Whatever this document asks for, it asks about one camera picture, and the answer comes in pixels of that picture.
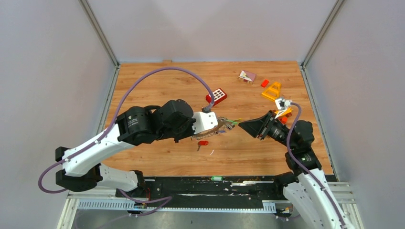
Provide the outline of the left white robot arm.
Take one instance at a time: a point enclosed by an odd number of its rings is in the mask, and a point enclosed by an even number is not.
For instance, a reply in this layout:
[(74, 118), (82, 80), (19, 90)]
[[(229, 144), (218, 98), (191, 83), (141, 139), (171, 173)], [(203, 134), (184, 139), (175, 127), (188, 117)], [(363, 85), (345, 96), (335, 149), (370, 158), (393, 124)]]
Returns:
[(108, 167), (102, 161), (126, 149), (168, 138), (178, 142), (197, 133), (199, 113), (184, 100), (170, 100), (163, 106), (133, 106), (120, 114), (110, 130), (72, 149), (59, 148), (63, 168), (56, 172), (56, 184), (81, 192), (97, 186), (112, 187), (141, 197), (146, 192), (142, 172)]

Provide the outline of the red key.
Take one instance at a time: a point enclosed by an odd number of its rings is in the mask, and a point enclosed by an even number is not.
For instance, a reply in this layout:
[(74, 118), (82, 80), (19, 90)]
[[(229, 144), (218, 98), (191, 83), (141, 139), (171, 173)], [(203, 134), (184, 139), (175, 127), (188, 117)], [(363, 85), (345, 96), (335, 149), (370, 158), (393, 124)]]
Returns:
[(199, 141), (197, 143), (197, 146), (198, 146), (197, 151), (199, 151), (202, 146), (207, 146), (208, 144), (209, 144), (208, 141), (204, 141), (204, 140)]

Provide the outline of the large grey toothed keyring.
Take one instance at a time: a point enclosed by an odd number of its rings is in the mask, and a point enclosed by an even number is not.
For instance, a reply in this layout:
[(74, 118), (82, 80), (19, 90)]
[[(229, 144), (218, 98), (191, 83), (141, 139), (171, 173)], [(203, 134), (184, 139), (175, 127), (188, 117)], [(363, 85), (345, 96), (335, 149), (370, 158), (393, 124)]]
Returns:
[(218, 117), (218, 125), (214, 128), (209, 129), (207, 131), (203, 131), (196, 135), (191, 136), (191, 140), (202, 140), (204, 138), (208, 138), (214, 135), (225, 133), (226, 131), (230, 131), (235, 128), (236, 124), (230, 123), (226, 121), (226, 117)]

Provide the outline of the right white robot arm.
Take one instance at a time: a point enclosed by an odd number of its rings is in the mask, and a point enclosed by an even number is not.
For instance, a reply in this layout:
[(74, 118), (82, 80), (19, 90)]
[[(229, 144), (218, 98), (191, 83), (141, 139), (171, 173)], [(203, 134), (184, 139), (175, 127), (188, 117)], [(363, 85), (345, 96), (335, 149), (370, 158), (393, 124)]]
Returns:
[(321, 164), (312, 149), (313, 125), (295, 119), (287, 127), (269, 111), (260, 118), (239, 123), (244, 131), (260, 140), (269, 137), (286, 146), (285, 154), (290, 172), (275, 176), (273, 194), (287, 199), (302, 219), (314, 229), (352, 229), (327, 182)]

